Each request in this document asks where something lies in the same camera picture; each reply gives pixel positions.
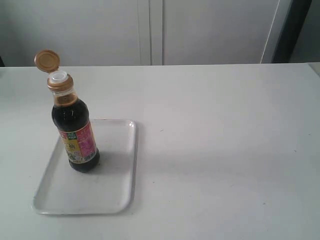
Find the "white rectangular tray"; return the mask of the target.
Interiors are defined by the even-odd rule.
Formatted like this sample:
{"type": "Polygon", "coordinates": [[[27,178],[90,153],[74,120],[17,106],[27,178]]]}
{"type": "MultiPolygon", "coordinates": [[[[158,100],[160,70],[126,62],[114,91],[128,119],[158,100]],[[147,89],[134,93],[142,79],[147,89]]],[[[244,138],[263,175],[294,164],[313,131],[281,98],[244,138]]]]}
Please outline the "white rectangular tray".
{"type": "Polygon", "coordinates": [[[32,208],[43,215],[112,215],[130,204],[135,192],[137,125],[128,119],[93,119],[100,159],[87,173],[74,170],[63,141],[57,140],[32,208]]]}

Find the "dark soy sauce bottle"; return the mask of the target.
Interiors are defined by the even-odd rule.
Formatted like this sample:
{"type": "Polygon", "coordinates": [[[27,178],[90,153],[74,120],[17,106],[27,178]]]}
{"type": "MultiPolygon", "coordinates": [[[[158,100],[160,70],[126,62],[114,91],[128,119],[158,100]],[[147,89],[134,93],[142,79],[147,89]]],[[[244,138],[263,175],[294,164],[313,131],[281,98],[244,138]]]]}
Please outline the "dark soy sauce bottle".
{"type": "Polygon", "coordinates": [[[81,173],[92,170],[100,160],[87,105],[78,97],[74,80],[60,70],[60,57],[44,49],[34,57],[36,67],[48,73],[47,87],[53,96],[51,118],[59,131],[70,166],[81,173]]]}

